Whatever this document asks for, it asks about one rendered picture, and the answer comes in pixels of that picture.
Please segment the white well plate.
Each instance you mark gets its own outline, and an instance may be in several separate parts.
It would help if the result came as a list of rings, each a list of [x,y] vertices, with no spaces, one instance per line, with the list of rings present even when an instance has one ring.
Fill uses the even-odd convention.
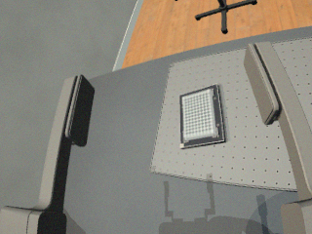
[[[187,97],[182,98],[182,105],[184,140],[217,136],[215,133],[215,109],[212,90],[204,90],[200,91],[200,93],[187,95]]]

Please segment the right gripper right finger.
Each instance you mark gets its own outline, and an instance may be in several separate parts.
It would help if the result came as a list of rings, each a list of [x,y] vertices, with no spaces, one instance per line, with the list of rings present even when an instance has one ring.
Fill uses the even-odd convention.
[[[312,132],[299,98],[272,43],[247,44],[243,66],[262,124],[280,122],[292,163],[299,202],[281,206],[284,234],[312,234]]]

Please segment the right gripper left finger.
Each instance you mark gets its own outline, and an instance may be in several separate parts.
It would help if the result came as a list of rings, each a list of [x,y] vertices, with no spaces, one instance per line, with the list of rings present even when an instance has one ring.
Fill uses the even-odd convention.
[[[0,234],[66,234],[63,199],[71,145],[85,147],[95,89],[83,75],[65,78],[48,143],[38,203],[32,208],[5,206]]]

